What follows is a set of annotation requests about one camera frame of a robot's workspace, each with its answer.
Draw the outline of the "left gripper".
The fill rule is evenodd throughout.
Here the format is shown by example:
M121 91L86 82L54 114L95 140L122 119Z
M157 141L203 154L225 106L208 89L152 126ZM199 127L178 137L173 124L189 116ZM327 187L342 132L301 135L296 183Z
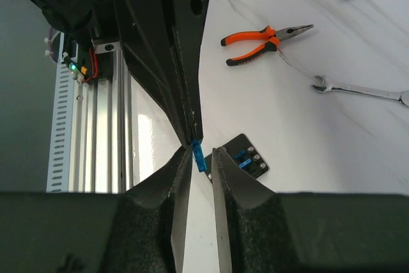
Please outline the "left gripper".
M165 112L180 143L190 144L162 0L31 2L42 11L50 26L71 37L82 49L96 49L121 40L132 76Z

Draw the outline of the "blue fuse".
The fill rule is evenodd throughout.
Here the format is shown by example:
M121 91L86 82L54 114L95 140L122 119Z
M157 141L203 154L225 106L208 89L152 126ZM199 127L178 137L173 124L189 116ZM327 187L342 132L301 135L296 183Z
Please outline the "blue fuse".
M247 167L249 164L251 164L251 163L252 163L252 159L247 159L247 160L241 162L238 166L239 166L241 169L243 169L243 168L246 168L246 167Z
M242 150L242 151L240 151L239 153L237 153L237 154L235 155L235 159L236 159L236 160L243 159L247 154L248 154L247 149Z
M195 139L191 142L191 146L192 146L192 152L194 154L194 158L195 158L199 172L202 173L202 172L207 171L207 164L205 161L205 156L203 154L201 141L198 139Z

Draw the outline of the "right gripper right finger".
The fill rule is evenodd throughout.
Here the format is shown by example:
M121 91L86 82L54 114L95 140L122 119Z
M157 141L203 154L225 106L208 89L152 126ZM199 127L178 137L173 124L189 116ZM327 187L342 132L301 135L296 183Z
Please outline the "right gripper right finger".
M221 272L407 272L408 197L278 193L212 152Z

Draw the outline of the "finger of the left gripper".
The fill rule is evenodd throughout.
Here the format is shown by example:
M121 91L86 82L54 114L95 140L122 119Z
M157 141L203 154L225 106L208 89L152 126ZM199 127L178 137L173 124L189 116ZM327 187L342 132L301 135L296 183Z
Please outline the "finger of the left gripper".
M171 90L176 103L181 141L203 139L199 62L209 0L161 0L176 80Z

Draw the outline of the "black fuse box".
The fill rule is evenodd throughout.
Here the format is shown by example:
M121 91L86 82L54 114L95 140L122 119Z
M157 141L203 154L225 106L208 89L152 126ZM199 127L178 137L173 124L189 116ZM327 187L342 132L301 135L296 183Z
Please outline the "black fuse box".
M210 182L213 179L213 166L222 166L224 171L240 168L244 173L253 178L259 178L270 170L270 166L258 149L243 133L238 134L215 149L216 158L213 158L213 152L205 157L207 165L205 174Z

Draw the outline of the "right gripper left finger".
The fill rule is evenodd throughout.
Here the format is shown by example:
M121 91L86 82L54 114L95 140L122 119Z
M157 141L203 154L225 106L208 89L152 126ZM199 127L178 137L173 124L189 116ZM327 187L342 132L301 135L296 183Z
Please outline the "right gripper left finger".
M1 194L2 272L181 272L192 149L126 192Z

